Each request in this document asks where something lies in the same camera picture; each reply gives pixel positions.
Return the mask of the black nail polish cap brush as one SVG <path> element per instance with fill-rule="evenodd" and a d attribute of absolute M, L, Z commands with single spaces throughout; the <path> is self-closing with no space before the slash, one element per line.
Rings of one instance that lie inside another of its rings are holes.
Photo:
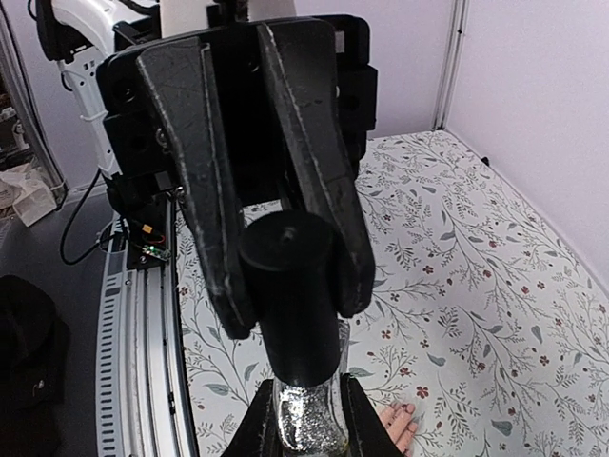
<path fill-rule="evenodd" d="M 340 362 L 332 227 L 304 211 L 272 212 L 246 228 L 239 256 L 275 376 L 293 387 L 328 380 Z"/>

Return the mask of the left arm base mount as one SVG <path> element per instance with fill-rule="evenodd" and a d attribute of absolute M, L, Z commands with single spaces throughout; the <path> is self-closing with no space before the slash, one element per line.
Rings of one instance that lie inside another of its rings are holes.
<path fill-rule="evenodd" d="M 104 178 L 107 196 L 120 218 L 127 243 L 127 268 L 159 267 L 170 259 L 167 197 L 147 178 Z"/>

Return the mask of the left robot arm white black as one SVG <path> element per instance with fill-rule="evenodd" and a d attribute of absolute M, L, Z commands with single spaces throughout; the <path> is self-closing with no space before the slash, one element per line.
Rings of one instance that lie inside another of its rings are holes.
<path fill-rule="evenodd" d="M 171 255 L 168 198 L 183 196 L 226 333 L 256 323 L 237 254 L 244 207 L 281 201 L 335 231 L 330 289 L 349 318 L 371 300 L 375 261 L 355 189 L 376 125 L 370 28 L 348 14 L 253 20 L 245 1 L 179 12 L 165 1 L 38 1 L 36 28 L 95 138 L 128 266 Z"/>

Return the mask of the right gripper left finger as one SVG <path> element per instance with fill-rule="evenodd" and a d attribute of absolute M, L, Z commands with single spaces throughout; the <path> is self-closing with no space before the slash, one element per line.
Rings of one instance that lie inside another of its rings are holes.
<path fill-rule="evenodd" d="M 264 380 L 223 457 L 282 457 L 273 404 L 273 381 Z"/>

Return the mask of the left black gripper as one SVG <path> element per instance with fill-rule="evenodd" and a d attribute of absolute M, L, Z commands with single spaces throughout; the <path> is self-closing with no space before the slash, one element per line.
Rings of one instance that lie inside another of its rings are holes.
<path fill-rule="evenodd" d="M 108 199 L 147 205 L 177 187 L 178 172 L 208 296 L 231 339 L 247 338 L 257 322 L 238 255 L 244 220 L 233 176 L 252 205 L 278 199 L 285 169 L 264 79 L 304 206 L 337 236 L 337 311 L 350 318 L 370 304 L 375 259 L 352 170 L 376 127 L 378 72 L 364 19 L 322 19 L 257 26 L 264 78 L 254 24 L 154 45 L 160 21 L 152 18 L 114 26 L 116 54 L 97 70 L 103 125 L 120 168 L 105 180 Z M 157 140 L 161 124 L 173 159 Z"/>

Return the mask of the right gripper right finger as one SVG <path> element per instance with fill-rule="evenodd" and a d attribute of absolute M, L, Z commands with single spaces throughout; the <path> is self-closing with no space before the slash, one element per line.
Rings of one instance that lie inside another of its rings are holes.
<path fill-rule="evenodd" d="M 349 437 L 347 456 L 403 455 L 391 441 L 359 381 L 350 374 L 341 375 L 341 397 Z"/>

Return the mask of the person's bare hand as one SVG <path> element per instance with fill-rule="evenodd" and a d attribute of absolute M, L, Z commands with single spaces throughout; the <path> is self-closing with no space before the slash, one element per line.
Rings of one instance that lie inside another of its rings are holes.
<path fill-rule="evenodd" d="M 411 403 L 394 403 L 379 413 L 379 419 L 391 442 L 403 456 L 412 455 L 412 444 L 418 430 L 414 419 L 415 405 Z"/>

